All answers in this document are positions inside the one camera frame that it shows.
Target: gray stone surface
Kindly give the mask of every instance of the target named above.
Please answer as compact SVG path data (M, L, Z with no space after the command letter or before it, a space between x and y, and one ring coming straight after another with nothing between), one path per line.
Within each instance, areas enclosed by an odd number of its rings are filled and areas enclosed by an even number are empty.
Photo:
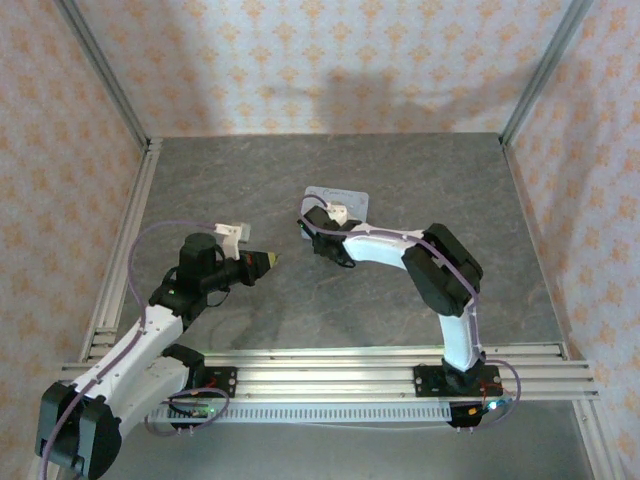
M447 225L484 268L484 344L559 341L561 334L495 134L242 136L165 140L143 227L168 219L248 222L253 250L280 254L253 288L233 288L181 343L211 349L441 344L437 316L406 272L343 269L300 238L305 188L367 192L369 223ZM177 263L193 229L169 227L136 256L145 298ZM137 318L127 298L120 334Z

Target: floral wallpaper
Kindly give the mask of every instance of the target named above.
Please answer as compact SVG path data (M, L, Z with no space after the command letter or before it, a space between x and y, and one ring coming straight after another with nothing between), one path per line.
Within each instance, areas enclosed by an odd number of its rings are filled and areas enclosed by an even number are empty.
M515 143L557 315L640 472L640 10L595 2Z
M0 477L21 479L141 155L54 2L3 2L0 52Z
M151 136L500 131L569 0L79 0Z

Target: ventilation grille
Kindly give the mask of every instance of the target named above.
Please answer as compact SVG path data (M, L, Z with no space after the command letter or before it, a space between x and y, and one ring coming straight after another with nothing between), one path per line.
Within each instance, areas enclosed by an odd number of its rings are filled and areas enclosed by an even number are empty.
M149 414L155 423L201 423L208 417L191 418L161 406ZM230 405L217 421L222 423L370 423L444 422L451 420L448 403L245 403Z

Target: robotic arm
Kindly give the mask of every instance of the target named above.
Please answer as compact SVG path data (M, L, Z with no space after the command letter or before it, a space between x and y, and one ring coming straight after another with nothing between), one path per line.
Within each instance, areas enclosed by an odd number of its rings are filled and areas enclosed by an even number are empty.
M472 295L420 240L440 252L476 292L483 272L444 225L433 224L424 231L382 229L350 218L345 206L331 203L325 208L312 207L298 223L311 238L314 253L340 266L353 268L356 262L372 261L406 270L424 302L440 319L447 384L459 394L474 386L485 357L467 308Z
M204 356L173 342L208 306L210 293L228 292L236 283L253 286L276 260L273 253L238 249L239 241L248 240L248 225L218 224L215 232L223 236L222 246L206 233L186 238L178 266L151 295L144 321L139 319L71 385L56 382L47 389L40 405L37 455L43 456L63 412L84 392L54 435L49 460L83 477L99 478L114 462L122 440L153 408L176 392L205 386Z

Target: gray floor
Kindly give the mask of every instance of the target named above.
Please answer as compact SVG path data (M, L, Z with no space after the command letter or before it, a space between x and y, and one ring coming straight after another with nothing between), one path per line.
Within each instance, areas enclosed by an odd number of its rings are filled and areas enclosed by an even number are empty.
M571 403L528 403L472 436L449 426L358 431L303 425L215 425L193 438L138 426L110 479L586 480Z
M313 255L296 225L309 185L367 192L376 226L447 225L484 268L484 344L561 340L497 136L391 134L165 140L143 227L243 221L252 226L248 249L280 254L255 287L236 286L181 343L201 351L442 343L436 315L406 272L343 269ZM136 279L146 298L192 231L161 229L141 245ZM137 316L128 298L121 334Z
M446 224L482 264L485 344L559 341L496 135L228 137L166 140L143 226L167 219L252 225L248 246L281 254L255 287L238 286L181 339L200 349L432 345L437 317L408 275L314 256L297 207L309 185L369 193L369 222ZM136 258L145 296L175 265L189 228L159 230ZM129 298L121 332L137 318ZM525 403L472 437L450 428L384 432L215 425L158 439L137 427L105 478L588 479L570 403Z

